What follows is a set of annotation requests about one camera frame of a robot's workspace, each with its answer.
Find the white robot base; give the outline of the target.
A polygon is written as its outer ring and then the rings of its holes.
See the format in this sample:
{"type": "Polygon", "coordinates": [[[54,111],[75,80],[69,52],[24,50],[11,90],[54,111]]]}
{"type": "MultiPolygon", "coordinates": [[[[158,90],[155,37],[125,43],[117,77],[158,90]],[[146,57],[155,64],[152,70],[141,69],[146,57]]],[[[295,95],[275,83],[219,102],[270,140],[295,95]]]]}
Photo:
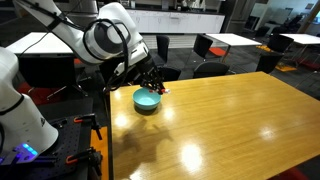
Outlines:
{"type": "Polygon", "coordinates": [[[19,93],[13,78],[19,70],[17,56],[0,48],[1,165],[34,161],[58,139],[59,133],[43,117],[33,100],[19,93]]]}

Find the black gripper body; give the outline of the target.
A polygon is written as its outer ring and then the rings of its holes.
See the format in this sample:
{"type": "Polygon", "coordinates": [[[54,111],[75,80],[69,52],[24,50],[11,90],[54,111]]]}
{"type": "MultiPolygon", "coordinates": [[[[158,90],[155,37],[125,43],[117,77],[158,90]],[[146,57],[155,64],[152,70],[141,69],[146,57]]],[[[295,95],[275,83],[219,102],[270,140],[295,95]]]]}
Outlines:
{"type": "Polygon", "coordinates": [[[140,83],[143,80],[153,81],[156,84],[157,88],[157,84],[160,83],[160,76],[151,55],[148,55],[147,57],[136,63],[136,68],[140,74],[140,83]]]}

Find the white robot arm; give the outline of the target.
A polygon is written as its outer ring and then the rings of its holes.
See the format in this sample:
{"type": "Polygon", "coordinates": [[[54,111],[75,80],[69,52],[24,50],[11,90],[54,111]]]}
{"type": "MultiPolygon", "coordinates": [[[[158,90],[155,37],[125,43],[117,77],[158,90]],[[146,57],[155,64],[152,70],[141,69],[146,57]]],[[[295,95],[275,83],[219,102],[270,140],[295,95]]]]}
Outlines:
{"type": "Polygon", "coordinates": [[[109,91],[117,90],[129,71],[142,75],[141,87],[162,95],[163,78],[152,60],[149,48],[126,9],[118,2],[100,8],[98,16],[86,27],[74,24],[53,0],[14,0],[46,29],[63,41],[86,64],[102,64],[123,57],[107,81],[109,91]]]}

